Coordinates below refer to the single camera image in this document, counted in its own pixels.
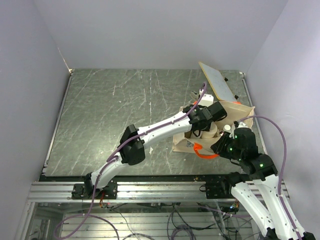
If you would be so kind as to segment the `white bottle grey cap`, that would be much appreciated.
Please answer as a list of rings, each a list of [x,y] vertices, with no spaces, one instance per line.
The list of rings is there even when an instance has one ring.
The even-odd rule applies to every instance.
[[[191,139],[200,139],[202,133],[203,133],[203,132],[202,132],[201,130],[192,130],[192,131],[191,131],[190,138],[191,138]]]

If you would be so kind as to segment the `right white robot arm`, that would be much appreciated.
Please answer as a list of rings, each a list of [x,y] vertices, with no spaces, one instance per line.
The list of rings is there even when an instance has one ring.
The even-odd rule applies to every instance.
[[[224,131],[211,146],[218,156],[235,161],[244,171],[225,177],[220,186],[226,198],[235,197],[258,226],[265,240],[313,240],[299,223],[284,195],[280,176],[270,156],[260,153],[248,127]]]

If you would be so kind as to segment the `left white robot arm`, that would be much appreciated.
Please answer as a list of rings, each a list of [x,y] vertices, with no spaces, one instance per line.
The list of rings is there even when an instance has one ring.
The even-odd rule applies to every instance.
[[[121,170],[144,161],[145,150],[158,142],[189,131],[208,131],[211,123],[221,121],[226,117],[227,111],[217,101],[210,106],[188,105],[172,117],[152,125],[139,128],[133,124],[127,126],[119,146],[107,158],[106,163],[85,176],[85,194],[91,199],[98,198],[102,189],[112,178]]]

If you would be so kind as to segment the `beige canvas tote bag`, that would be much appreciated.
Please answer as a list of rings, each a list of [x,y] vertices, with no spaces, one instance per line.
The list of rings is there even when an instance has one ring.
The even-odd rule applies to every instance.
[[[211,145],[220,139],[220,131],[223,129],[223,126],[230,125],[233,127],[234,121],[252,116],[255,109],[254,107],[245,106],[238,102],[222,101],[221,104],[227,112],[227,117],[221,121],[214,122],[218,128],[214,138],[190,138],[191,131],[178,133],[173,136],[172,150],[179,153],[196,154],[202,159],[214,159],[218,157],[218,155],[211,150]]]

